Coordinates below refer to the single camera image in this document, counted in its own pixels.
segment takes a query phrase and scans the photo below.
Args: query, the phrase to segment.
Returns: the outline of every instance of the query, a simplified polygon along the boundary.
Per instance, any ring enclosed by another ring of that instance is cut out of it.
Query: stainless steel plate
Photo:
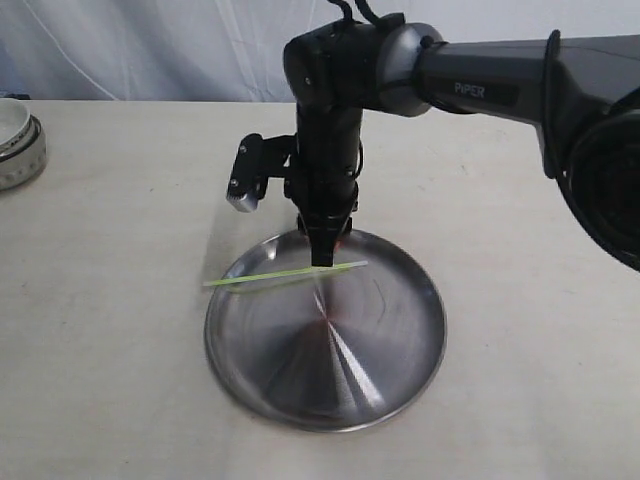
[[[218,287],[205,322],[207,355],[242,405],[312,431],[349,431],[401,411],[429,384],[446,339],[435,286],[409,255],[353,231],[341,273]],[[245,253],[227,277],[304,268],[306,239],[290,232]]]

